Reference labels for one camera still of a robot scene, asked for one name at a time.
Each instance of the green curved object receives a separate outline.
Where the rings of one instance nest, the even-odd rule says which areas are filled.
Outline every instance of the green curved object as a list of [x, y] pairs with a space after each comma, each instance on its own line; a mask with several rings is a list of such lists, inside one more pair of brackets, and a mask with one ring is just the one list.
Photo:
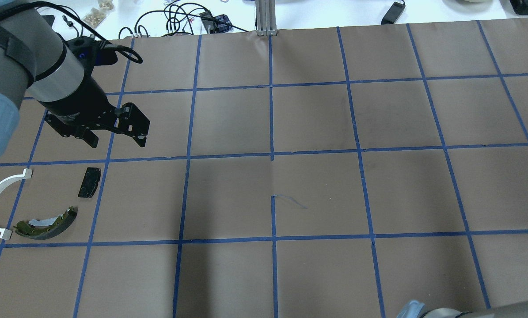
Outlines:
[[26, 221], [20, 221], [15, 226], [16, 234], [21, 237], [30, 239], [49, 239], [65, 231], [76, 219], [77, 212], [75, 207], [69, 207], [63, 215], [59, 215], [52, 223], [46, 227], [36, 227]]

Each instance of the white floor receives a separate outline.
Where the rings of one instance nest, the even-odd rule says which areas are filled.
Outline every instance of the white floor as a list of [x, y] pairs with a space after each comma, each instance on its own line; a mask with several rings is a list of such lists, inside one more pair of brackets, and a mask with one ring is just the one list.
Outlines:
[[[394, 0], [276, 0], [278, 29], [327, 28], [343, 26], [369, 26], [379, 24]], [[68, 5], [80, 16], [86, 15], [97, 0], [52, 0], [56, 4]], [[213, 15], [226, 14], [230, 21], [246, 30], [255, 30], [255, 6], [250, 0], [195, 0], [206, 6]], [[114, 0], [115, 9], [98, 26], [97, 31], [106, 38], [118, 38], [118, 31], [124, 26], [134, 29], [137, 18], [150, 10], [162, 10], [164, 0]], [[41, 9], [42, 14], [54, 14], [54, 29], [64, 36], [73, 38], [62, 21], [62, 14], [51, 9]], [[406, 9], [398, 23], [446, 22], [465, 20], [490, 20], [518, 18], [509, 0], [488, 0], [472, 3], [466, 0], [406, 0]], [[163, 13], [149, 14], [141, 23], [151, 36], [161, 36], [165, 31], [166, 19]], [[199, 18], [194, 22], [195, 34], [201, 34]]]

